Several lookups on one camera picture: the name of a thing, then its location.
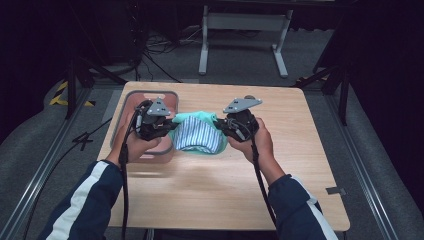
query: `person's right hand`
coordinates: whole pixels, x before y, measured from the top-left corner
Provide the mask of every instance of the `person's right hand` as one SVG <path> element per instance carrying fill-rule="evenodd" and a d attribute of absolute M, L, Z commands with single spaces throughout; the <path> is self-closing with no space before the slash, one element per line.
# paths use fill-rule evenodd
<path fill-rule="evenodd" d="M 268 185 L 271 185 L 275 180 L 284 176 L 285 173 L 277 160 L 275 160 L 271 134 L 265 127 L 265 123 L 261 118 L 256 118 L 256 121 L 259 124 L 259 129 L 255 134 L 256 148 L 259 152 L 259 168 L 265 176 Z M 252 140 L 238 142 L 234 138 L 228 137 L 228 143 L 231 147 L 241 151 L 247 160 L 253 162 Z"/>
<path fill-rule="evenodd" d="M 271 134 L 265 127 L 265 123 L 261 118 L 256 118 L 259 129 L 255 134 L 255 143 L 259 152 L 259 159 L 274 159 L 274 147 Z M 247 160 L 253 161 L 252 140 L 239 142 L 232 137 L 228 137 L 228 143 L 231 147 L 241 151 Z"/>

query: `white stripe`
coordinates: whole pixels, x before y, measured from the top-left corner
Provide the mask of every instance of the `white stripe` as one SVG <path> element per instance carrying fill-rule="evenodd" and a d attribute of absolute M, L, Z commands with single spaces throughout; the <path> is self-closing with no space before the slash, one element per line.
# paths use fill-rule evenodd
<path fill-rule="evenodd" d="M 299 178 L 292 176 L 292 178 L 300 183 L 300 185 L 306 190 L 306 188 L 303 186 L 302 182 Z M 312 213 L 314 214 L 315 218 L 318 221 L 318 224 L 321 226 L 322 232 L 324 233 L 324 236 L 326 239 L 335 239 L 337 240 L 337 236 L 334 233 L 333 229 L 331 228 L 330 224 L 328 224 L 327 220 L 324 218 L 322 213 L 318 210 L 318 208 L 315 206 L 315 203 L 318 202 L 317 198 L 314 197 L 308 190 L 306 192 L 309 195 L 309 200 L 307 201 L 309 208 L 311 209 Z"/>
<path fill-rule="evenodd" d="M 91 187 L 97 183 L 109 164 L 99 161 L 94 166 L 90 176 L 77 188 L 71 198 L 71 206 L 60 215 L 53 224 L 53 231 L 47 237 L 50 239 L 68 239 L 72 225 L 84 207 Z"/>

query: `person's left hand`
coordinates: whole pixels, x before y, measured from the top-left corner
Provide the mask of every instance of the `person's left hand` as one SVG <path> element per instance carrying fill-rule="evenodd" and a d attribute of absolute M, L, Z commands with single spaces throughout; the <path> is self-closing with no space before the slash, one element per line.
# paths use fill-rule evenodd
<path fill-rule="evenodd" d="M 122 125 L 122 127 L 119 128 L 118 133 L 115 135 L 115 139 L 113 141 L 112 150 L 107 160 L 113 162 L 118 167 L 119 164 L 119 154 L 121 152 L 122 142 L 124 141 L 125 134 L 127 132 L 127 128 L 129 124 L 131 123 L 132 114 L 128 114 L 126 117 L 125 123 Z M 128 160 L 135 160 L 139 158 L 141 155 L 144 154 L 147 150 L 156 147 L 160 143 L 160 138 L 155 138 L 151 141 L 145 141 L 143 139 L 140 139 L 135 134 L 134 130 L 132 129 L 130 134 L 127 138 L 127 146 L 128 146 Z"/>

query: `striped cloth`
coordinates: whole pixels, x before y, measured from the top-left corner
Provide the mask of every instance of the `striped cloth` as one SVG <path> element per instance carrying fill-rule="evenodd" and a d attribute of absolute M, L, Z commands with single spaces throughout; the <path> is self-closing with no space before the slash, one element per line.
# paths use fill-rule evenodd
<path fill-rule="evenodd" d="M 201 151 L 216 154 L 220 150 L 222 134 L 208 123 L 188 116 L 175 129 L 173 143 L 177 150 Z"/>

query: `cloth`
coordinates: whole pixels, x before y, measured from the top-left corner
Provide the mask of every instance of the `cloth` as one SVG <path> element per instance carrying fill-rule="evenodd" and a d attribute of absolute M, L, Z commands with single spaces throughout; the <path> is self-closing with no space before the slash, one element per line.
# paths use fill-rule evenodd
<path fill-rule="evenodd" d="M 213 124 L 217 121 L 215 113 L 179 113 L 172 121 L 179 123 L 168 133 L 175 149 L 198 154 L 218 154 L 225 150 L 227 137 Z"/>
<path fill-rule="evenodd" d="M 38 239 L 103 239 L 122 184 L 116 165 L 105 160 L 95 161 L 53 210 Z M 316 198 L 299 180 L 290 175 L 281 177 L 269 187 L 268 197 L 277 216 L 280 240 L 337 239 L 318 210 Z"/>

